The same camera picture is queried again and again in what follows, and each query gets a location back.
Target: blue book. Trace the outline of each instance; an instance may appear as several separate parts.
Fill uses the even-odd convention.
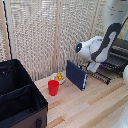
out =
[[[66,77],[81,91],[85,89],[87,73],[70,60],[67,60]]]

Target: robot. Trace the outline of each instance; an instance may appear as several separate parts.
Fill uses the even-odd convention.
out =
[[[95,73],[101,62],[104,62],[110,49],[119,35],[124,23],[128,19],[125,16],[128,12],[128,0],[107,0],[103,9],[104,37],[95,36],[86,42],[81,42],[76,46],[76,52],[90,61],[87,70]],[[125,67],[123,78],[128,85],[128,66]],[[128,128],[128,103],[120,118],[111,128]]]

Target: red cup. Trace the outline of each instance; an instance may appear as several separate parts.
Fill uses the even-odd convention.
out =
[[[57,94],[58,87],[59,87],[59,82],[58,81],[56,81],[56,80],[50,80],[48,82],[49,94],[51,96],[55,96]]]

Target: black bag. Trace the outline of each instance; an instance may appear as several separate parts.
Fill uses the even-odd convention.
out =
[[[0,128],[45,128],[48,102],[18,60],[0,63]]]

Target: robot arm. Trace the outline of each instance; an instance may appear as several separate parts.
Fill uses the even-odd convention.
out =
[[[89,70],[96,72],[101,62],[104,62],[109,51],[119,35],[124,18],[128,10],[128,0],[107,0],[103,10],[104,37],[96,36],[86,42],[81,42],[76,47],[76,52],[93,63]]]

